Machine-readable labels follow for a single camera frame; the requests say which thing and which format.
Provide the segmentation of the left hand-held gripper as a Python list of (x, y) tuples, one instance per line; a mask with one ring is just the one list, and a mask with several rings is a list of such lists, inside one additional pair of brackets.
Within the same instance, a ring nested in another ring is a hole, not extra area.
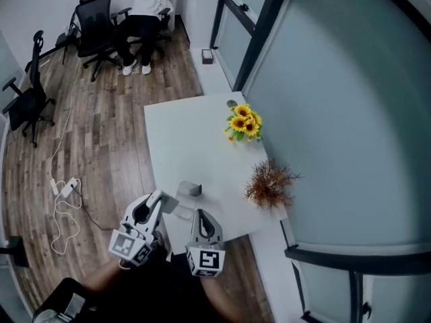
[[(175, 198), (161, 190), (134, 200), (126, 208), (120, 227), (112, 231), (108, 251), (126, 262), (127, 266), (145, 264), (160, 246), (161, 238), (155, 228), (162, 213), (171, 214), (177, 205)], [(133, 226), (145, 224), (148, 231), (140, 231)]]

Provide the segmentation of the white power strip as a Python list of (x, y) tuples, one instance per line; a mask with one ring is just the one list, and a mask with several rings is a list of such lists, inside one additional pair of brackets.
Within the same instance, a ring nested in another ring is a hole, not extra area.
[(77, 187), (78, 187), (78, 180), (75, 177), (72, 177), (66, 185), (63, 187), (61, 191), (61, 195), (64, 199), (66, 199)]

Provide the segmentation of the black high-back office chair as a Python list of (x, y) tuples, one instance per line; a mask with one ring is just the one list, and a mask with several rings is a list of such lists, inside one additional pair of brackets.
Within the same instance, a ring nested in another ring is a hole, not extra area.
[(49, 104), (56, 104), (55, 99), (47, 98), (40, 82), (39, 56), (43, 47), (43, 33), (42, 30), (39, 30), (33, 37), (34, 45), (30, 66), (31, 86), (22, 92), (16, 86), (16, 78), (13, 77), (2, 87), (3, 92), (10, 87), (18, 95), (4, 107), (2, 113), (9, 115), (9, 124), (12, 131), (16, 131), (23, 123), (26, 123), (22, 131), (24, 137), (27, 135), (26, 129), (32, 127), (32, 145), (34, 148), (37, 148), (36, 124), (42, 121), (50, 123), (52, 127), (55, 126), (55, 122), (52, 119), (42, 116), (42, 111)]

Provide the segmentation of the reddish brown dried plant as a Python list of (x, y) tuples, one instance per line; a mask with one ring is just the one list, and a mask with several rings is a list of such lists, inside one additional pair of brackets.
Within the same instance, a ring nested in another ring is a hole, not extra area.
[(291, 187), (301, 179), (303, 176), (291, 171), (288, 164), (267, 159), (254, 166), (244, 187), (244, 199), (264, 211), (288, 210), (294, 203)]

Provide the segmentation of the person's left forearm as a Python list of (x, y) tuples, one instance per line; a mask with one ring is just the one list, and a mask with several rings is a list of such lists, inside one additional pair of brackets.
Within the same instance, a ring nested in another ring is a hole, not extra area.
[(117, 259), (111, 260), (97, 268), (86, 276), (81, 284), (94, 293), (103, 292), (109, 288), (123, 273), (125, 269), (121, 267)]

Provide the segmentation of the yellow sunflower bouquet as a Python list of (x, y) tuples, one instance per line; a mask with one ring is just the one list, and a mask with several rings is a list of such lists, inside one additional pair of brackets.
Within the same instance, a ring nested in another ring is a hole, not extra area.
[(250, 104), (232, 106), (229, 111), (228, 125), (223, 132), (230, 142), (262, 141), (263, 119)]

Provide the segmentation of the clear plastic container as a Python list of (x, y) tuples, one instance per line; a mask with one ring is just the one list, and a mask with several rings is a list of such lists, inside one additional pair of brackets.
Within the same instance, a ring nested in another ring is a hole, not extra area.
[(197, 197), (189, 196), (189, 189), (193, 184), (195, 183), (182, 181), (178, 186), (175, 197), (178, 201), (178, 205), (173, 213), (181, 219), (192, 219), (195, 214), (197, 200), (201, 195)]

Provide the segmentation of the black mesh office chair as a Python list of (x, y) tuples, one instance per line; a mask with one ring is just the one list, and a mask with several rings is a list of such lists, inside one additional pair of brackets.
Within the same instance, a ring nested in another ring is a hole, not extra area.
[(92, 82), (96, 80), (99, 67), (104, 61), (120, 65), (114, 55), (117, 14), (110, 12), (110, 4), (111, 0), (79, 0), (74, 11), (79, 22), (77, 55), (81, 59), (87, 58), (82, 63), (85, 69), (89, 64), (95, 64), (90, 78)]

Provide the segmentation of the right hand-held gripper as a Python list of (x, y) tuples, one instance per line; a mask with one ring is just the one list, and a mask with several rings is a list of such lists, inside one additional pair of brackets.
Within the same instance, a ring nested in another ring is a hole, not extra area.
[(222, 227), (210, 213), (197, 209), (192, 222), (191, 241), (199, 242), (201, 236), (210, 243), (197, 245), (190, 242), (186, 245), (191, 274), (196, 277), (217, 277), (223, 271), (226, 255)]

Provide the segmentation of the black floor stand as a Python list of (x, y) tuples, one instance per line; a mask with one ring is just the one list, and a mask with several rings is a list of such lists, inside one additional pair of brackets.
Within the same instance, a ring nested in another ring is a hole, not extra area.
[(0, 246), (0, 254), (9, 255), (15, 266), (22, 268), (29, 267), (24, 242), (21, 236), (11, 236), (6, 246)]

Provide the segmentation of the person's right forearm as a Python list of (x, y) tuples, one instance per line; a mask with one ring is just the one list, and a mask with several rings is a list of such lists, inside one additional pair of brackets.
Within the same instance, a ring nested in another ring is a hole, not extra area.
[(240, 307), (216, 278), (201, 277), (203, 290), (223, 323), (246, 323)]

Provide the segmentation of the person's black shirt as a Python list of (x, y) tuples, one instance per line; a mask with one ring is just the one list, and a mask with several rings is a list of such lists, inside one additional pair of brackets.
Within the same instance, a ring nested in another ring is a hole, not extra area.
[(63, 279), (32, 323), (219, 323), (202, 286), (165, 260), (125, 272), (105, 291)]

